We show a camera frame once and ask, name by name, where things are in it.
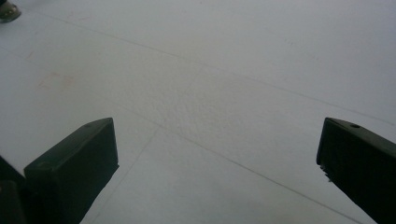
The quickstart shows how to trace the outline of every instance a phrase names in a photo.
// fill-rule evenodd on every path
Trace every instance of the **floor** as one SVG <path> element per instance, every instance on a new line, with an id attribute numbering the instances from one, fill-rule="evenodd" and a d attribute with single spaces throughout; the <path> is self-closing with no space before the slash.
<path id="1" fill-rule="evenodd" d="M 115 120 L 83 224 L 374 223 L 316 165 L 326 117 L 396 142 L 392 0 L 15 0 L 0 153 Z"/>

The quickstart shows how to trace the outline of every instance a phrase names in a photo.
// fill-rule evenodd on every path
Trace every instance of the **black block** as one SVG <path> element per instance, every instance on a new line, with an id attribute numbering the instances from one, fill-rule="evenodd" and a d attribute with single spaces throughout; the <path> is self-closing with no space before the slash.
<path id="1" fill-rule="evenodd" d="M 317 164 L 377 223 L 396 223 L 394 143 L 359 125 L 325 119 Z"/>
<path id="2" fill-rule="evenodd" d="M 0 156 L 0 180 L 12 180 L 18 189 L 25 186 L 25 178 Z"/>
<path id="3" fill-rule="evenodd" d="M 0 181 L 0 223 L 26 224 L 18 185 L 12 180 Z"/>
<path id="4" fill-rule="evenodd" d="M 113 119 L 82 126 L 34 160 L 24 172 L 42 200 L 42 223 L 78 224 L 118 167 Z"/>

